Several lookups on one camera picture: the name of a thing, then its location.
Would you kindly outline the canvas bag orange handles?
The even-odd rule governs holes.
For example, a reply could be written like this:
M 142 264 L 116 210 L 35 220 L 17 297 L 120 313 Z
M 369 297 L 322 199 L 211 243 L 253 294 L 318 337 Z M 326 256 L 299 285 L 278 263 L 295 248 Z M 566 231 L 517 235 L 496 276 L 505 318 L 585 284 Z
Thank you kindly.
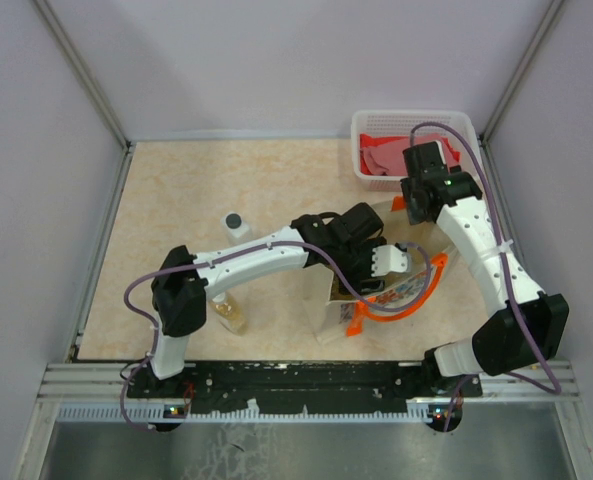
M 422 255 L 411 249 L 408 272 L 387 274 L 379 290 L 364 295 L 380 306 L 394 308 L 394 313 L 368 308 L 352 295 L 342 293 L 342 283 L 332 269 L 323 265 L 307 269 L 303 305 L 307 321 L 322 345 L 409 319 L 437 290 L 460 257 L 454 244 L 436 225 L 409 224 L 401 196 L 375 203 L 372 208 L 384 223 L 387 241 L 390 244 L 413 242 L 420 245 L 430 258 L 431 269 L 427 270 Z

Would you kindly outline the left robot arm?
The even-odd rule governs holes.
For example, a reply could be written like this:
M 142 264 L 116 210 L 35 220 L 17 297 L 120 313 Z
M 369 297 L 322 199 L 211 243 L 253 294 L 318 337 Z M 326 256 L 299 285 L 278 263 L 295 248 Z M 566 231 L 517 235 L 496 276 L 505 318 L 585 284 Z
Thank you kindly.
M 383 229 L 376 211 L 361 202 L 343 214 L 302 215 L 270 235 L 220 251 L 192 254 L 185 246 L 172 249 L 161 268 L 191 269 L 169 272 L 151 283 L 160 333 L 151 360 L 150 387 L 165 397 L 182 389 L 189 336 L 206 323 L 207 302 L 236 286 L 317 264 L 337 265 L 359 293 L 378 285 L 372 276 L 372 254 L 386 244 Z

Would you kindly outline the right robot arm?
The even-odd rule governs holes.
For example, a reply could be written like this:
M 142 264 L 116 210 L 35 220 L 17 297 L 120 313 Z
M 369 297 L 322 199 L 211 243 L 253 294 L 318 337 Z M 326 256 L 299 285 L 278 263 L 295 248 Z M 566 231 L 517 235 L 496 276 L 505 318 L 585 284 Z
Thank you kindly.
M 569 316 L 565 298 L 547 294 L 529 276 L 509 242 L 500 238 L 498 219 L 477 181 L 448 167 L 438 142 L 411 146 L 403 157 L 407 175 L 401 189 L 411 224 L 433 222 L 451 240 L 477 282 L 489 317 L 471 337 L 426 352 L 424 387 L 442 396 L 460 376 L 546 367 L 557 354 Z

